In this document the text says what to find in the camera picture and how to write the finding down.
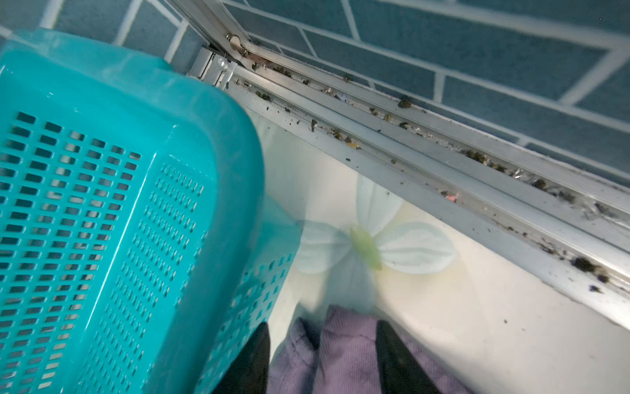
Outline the right corner aluminium post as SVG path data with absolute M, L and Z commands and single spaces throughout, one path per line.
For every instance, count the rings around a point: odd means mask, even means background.
M 168 1 L 220 54 L 242 65 L 249 36 L 220 1 Z

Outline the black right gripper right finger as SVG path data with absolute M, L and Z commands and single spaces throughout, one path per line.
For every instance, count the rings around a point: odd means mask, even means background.
M 376 352 L 382 393 L 440 393 L 395 329 L 385 320 L 377 321 Z

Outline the teal plastic basket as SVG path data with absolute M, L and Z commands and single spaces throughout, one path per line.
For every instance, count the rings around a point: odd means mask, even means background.
M 211 393 L 300 237 L 224 92 L 72 34 L 6 40 L 2 392 Z

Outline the purple trousers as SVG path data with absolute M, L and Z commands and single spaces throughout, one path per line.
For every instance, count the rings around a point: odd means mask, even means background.
M 328 308 L 320 328 L 297 318 L 270 364 L 267 392 L 382 393 L 377 321 L 335 305 Z M 470 391 L 418 343 L 403 333 L 397 334 L 440 393 Z

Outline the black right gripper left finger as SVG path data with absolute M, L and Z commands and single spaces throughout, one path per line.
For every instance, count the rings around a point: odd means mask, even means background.
M 267 322 L 260 323 L 212 394 L 264 394 L 270 363 L 271 339 Z

